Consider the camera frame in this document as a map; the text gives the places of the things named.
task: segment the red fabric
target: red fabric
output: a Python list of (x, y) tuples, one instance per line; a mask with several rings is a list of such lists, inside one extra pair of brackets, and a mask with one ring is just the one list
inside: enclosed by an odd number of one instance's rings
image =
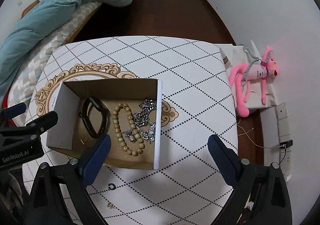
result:
[[(8, 96), (9, 96), (9, 91), (5, 94), (4, 98), (3, 98), (3, 102), (2, 102), (2, 108), (7, 108), (8, 107)], [(12, 119), (9, 119), (8, 122), (13, 125), (16, 126), (16, 124), (14, 123), (14, 121)]]

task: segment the table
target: table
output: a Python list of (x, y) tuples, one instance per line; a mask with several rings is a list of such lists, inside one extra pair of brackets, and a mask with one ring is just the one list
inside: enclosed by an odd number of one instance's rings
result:
[[(217, 133), (237, 151), (234, 101), (219, 48), (159, 36), (102, 38), (61, 46), (36, 85), (26, 123), (51, 109), (61, 81), (93, 78), (163, 81), (159, 170), (103, 166), (87, 187), (108, 224), (210, 224), (232, 188), (218, 172), (207, 139)], [(69, 160), (46, 147), (46, 133), (41, 140), (45, 155), (23, 165), (28, 191), (40, 163), (59, 165)], [(115, 190), (108, 188), (110, 183)], [(70, 216), (81, 224), (65, 185), (61, 188)]]

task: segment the blue blanket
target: blue blanket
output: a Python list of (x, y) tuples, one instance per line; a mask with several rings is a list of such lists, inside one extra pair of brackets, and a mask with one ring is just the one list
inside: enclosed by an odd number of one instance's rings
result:
[(132, 2), (132, 0), (41, 0), (15, 25), (0, 44), (1, 103), (28, 52), (45, 36), (69, 21), (77, 6), (91, 1), (115, 7), (127, 6)]

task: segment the silver necklace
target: silver necklace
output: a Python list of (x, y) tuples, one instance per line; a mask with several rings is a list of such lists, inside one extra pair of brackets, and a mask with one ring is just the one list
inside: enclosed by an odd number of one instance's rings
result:
[[(156, 101), (146, 99), (139, 105), (139, 107), (141, 108), (141, 110), (133, 114), (134, 124), (141, 134), (142, 138), (149, 143), (152, 143), (156, 138), (156, 123), (150, 122), (149, 114), (151, 111), (156, 110)], [(150, 126), (149, 130), (144, 130), (141, 128), (142, 126), (147, 125)], [(132, 135), (132, 129), (126, 130), (122, 133), (125, 135), (125, 137), (129, 138), (130, 142), (135, 143), (137, 141), (134, 138), (134, 135)]]

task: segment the wooden bead bracelet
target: wooden bead bracelet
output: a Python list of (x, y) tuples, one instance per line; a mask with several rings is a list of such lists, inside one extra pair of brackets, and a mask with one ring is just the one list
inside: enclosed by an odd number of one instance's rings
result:
[[(138, 142), (139, 148), (137, 149), (137, 151), (131, 150), (127, 146), (126, 142), (123, 139), (122, 132), (121, 132), (120, 125), (119, 125), (119, 117), (118, 117), (119, 112), (122, 108), (124, 108), (124, 110), (127, 112), (129, 125), (132, 130), (132, 135), (129, 136), (129, 139), (130, 139), (130, 141), (137, 140), (137, 142)], [(118, 141), (120, 143), (120, 146), (123, 148), (123, 150), (125, 152), (127, 152), (127, 154), (133, 155), (133, 156), (137, 156), (138, 154), (142, 154), (143, 148), (145, 147), (145, 145), (143, 143), (143, 139), (141, 138), (141, 135), (139, 134), (139, 131), (137, 130), (136, 125), (134, 124), (132, 112), (131, 112), (131, 109), (128, 106), (128, 104), (121, 104), (120, 103), (118, 106), (115, 107), (115, 111), (112, 113), (112, 115), (113, 115), (112, 116), (113, 127), (115, 129), (115, 133), (116, 133), (116, 136), (117, 136)]]

